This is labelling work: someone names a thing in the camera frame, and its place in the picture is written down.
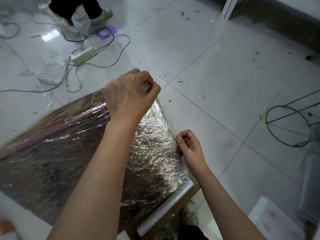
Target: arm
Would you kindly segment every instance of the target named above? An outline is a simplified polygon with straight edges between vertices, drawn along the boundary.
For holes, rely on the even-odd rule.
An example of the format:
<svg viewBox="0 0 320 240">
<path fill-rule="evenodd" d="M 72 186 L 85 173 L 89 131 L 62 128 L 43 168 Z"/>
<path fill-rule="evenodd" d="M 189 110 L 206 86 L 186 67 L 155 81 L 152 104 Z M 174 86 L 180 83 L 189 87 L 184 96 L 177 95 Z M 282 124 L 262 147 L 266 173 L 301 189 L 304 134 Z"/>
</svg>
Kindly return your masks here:
<svg viewBox="0 0 320 240">
<path fill-rule="evenodd" d="M 265 239 L 211 172 L 195 135 L 190 130 L 185 130 L 177 135 L 176 140 L 190 172 L 201 186 L 222 238 L 224 240 Z"/>
<path fill-rule="evenodd" d="M 148 94 L 142 83 L 152 85 Z M 123 179 L 139 122 L 160 86 L 148 72 L 133 69 L 105 87 L 111 120 L 103 138 L 66 202 L 48 240 L 116 239 Z"/>
</svg>

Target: power strip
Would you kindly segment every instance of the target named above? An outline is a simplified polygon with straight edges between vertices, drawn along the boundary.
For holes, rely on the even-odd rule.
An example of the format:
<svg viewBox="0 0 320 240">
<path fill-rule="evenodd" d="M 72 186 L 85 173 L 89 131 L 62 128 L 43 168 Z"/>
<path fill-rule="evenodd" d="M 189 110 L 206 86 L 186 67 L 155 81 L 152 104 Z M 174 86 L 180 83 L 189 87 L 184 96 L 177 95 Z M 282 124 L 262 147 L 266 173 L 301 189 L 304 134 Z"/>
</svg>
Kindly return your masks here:
<svg viewBox="0 0 320 240">
<path fill-rule="evenodd" d="M 96 56 L 97 52 L 94 48 L 90 47 L 83 51 L 81 51 L 79 54 L 70 55 L 70 59 L 72 60 L 73 64 L 75 64 L 77 67 L 83 63 L 85 63 L 87 60 L 90 60 L 92 57 Z"/>
</svg>

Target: tile floor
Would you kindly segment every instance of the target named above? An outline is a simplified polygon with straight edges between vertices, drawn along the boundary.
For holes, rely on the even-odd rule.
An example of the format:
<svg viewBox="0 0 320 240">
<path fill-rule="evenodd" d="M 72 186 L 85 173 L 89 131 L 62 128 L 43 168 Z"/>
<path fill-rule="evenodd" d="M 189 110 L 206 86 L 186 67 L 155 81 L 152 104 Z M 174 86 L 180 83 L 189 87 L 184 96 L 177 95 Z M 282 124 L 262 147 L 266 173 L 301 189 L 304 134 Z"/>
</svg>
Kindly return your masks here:
<svg viewBox="0 0 320 240">
<path fill-rule="evenodd" d="M 191 129 L 201 142 L 210 169 L 227 192 L 249 214 L 258 198 L 265 195 L 300 224 L 295 212 L 302 183 L 299 168 L 307 148 L 293 148 L 278 142 L 259 115 L 268 108 L 292 101 L 319 87 L 320 67 L 305 56 L 313 52 L 244 16 L 223 22 L 220 6 L 212 0 L 99 0 L 114 16 L 109 24 L 130 44 L 110 68 L 85 65 L 77 75 L 82 89 L 70 94 L 70 101 L 94 92 L 111 79 L 132 69 L 151 73 L 162 87 L 159 95 L 174 130 Z M 74 18 L 85 16 L 82 7 Z M 0 90 L 32 90 L 39 86 L 27 71 L 38 71 L 59 79 L 59 65 L 46 63 L 57 54 L 67 58 L 80 44 L 59 35 L 45 42 L 36 35 L 55 29 L 44 14 L 17 12 L 6 18 L 21 26 L 20 34 L 0 39 Z M 82 32 L 91 27 L 84 19 Z M 115 42 L 95 56 L 91 63 L 113 64 L 129 42 L 116 36 Z M 85 47 L 107 43 L 91 38 Z M 77 90 L 75 70 L 69 75 L 69 89 Z M 50 111 L 69 101 L 62 85 L 51 93 L 5 92 L 0 94 L 0 145 L 29 128 Z M 311 96 L 294 108 L 319 101 Z M 282 112 L 275 111 L 272 116 Z M 313 108 L 315 117 L 320 116 Z M 288 124 L 301 126 L 299 121 Z M 298 140 L 279 131 L 284 139 Z M 221 238 L 214 218 L 200 190 L 193 198 L 200 228 L 210 239 Z M 0 193 L 0 217 L 16 225 L 23 239 L 45 239 L 51 226 Z M 118 237 L 128 239 L 125 233 Z"/>
</svg>

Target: black pants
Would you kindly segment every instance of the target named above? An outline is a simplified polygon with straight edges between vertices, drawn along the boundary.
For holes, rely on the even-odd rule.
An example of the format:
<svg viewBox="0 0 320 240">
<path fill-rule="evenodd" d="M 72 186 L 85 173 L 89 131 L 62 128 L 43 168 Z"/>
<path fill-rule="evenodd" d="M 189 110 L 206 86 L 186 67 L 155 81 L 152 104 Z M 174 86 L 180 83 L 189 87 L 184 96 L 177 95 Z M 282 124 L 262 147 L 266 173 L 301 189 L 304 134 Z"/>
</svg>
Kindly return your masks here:
<svg viewBox="0 0 320 240">
<path fill-rule="evenodd" d="M 186 226 L 179 231 L 178 240 L 209 240 L 197 226 Z"/>
<path fill-rule="evenodd" d="M 100 16 L 102 9 L 96 0 L 51 0 L 49 8 L 65 19 L 71 19 L 76 8 L 83 5 L 85 12 L 90 19 Z"/>
</svg>

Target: wrapped box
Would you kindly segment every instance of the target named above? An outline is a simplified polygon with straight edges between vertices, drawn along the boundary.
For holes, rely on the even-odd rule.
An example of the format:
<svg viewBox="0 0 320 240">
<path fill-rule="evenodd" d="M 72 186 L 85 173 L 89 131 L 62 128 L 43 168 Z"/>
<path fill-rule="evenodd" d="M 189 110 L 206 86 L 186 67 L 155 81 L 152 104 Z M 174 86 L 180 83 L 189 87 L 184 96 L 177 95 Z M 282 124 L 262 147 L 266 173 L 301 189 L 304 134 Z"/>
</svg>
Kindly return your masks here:
<svg viewBox="0 0 320 240">
<path fill-rule="evenodd" d="M 53 225 L 109 120 L 103 90 L 52 112 L 2 148 L 0 190 Z M 156 100 L 141 120 L 129 153 L 119 232 L 186 181 L 186 168 Z"/>
</svg>

